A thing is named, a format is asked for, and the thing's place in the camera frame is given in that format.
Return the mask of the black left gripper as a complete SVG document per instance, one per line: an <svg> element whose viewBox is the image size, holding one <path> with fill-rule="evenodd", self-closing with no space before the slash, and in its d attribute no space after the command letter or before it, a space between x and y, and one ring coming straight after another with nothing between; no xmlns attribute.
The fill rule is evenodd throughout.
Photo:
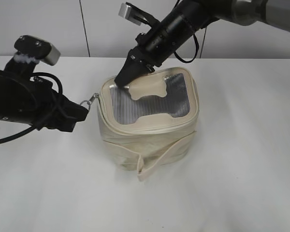
<svg viewBox="0 0 290 232"><path fill-rule="evenodd" d="M19 110L19 121L40 130L73 132L77 122L85 121L89 110L63 95L61 81L53 74L32 74L29 80L36 90L33 94L37 106L31 110Z"/></svg>

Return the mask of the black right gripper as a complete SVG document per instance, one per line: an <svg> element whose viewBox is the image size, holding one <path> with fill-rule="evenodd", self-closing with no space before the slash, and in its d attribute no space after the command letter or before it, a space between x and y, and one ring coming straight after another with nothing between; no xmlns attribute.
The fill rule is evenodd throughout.
<svg viewBox="0 0 290 232"><path fill-rule="evenodd" d="M191 63L197 57L199 42L195 33L201 29L201 6L178 4L162 20L154 23L146 34L136 38L137 46L128 53L126 61L115 78L118 87L124 87L140 76L153 73L171 55L183 62ZM177 49L189 38L193 38L195 53L192 59L184 60Z"/></svg>

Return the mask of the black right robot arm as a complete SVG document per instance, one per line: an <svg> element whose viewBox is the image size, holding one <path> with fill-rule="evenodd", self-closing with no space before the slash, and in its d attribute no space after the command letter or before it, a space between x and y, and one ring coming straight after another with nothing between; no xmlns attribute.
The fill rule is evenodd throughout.
<svg viewBox="0 0 290 232"><path fill-rule="evenodd" d="M132 56L148 67L162 63L195 32L218 20L257 21L290 32L290 0L182 0L150 31L136 38Z"/></svg>

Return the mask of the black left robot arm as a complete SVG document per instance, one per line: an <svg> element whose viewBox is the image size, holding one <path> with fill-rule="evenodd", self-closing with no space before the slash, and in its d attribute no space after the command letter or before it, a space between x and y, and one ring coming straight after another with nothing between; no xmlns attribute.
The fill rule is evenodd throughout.
<svg viewBox="0 0 290 232"><path fill-rule="evenodd" d="M0 121L63 132L72 132L76 123L85 121L89 110L64 96L56 76L34 71L40 62L55 65L59 57L54 48L14 54L0 70Z"/></svg>

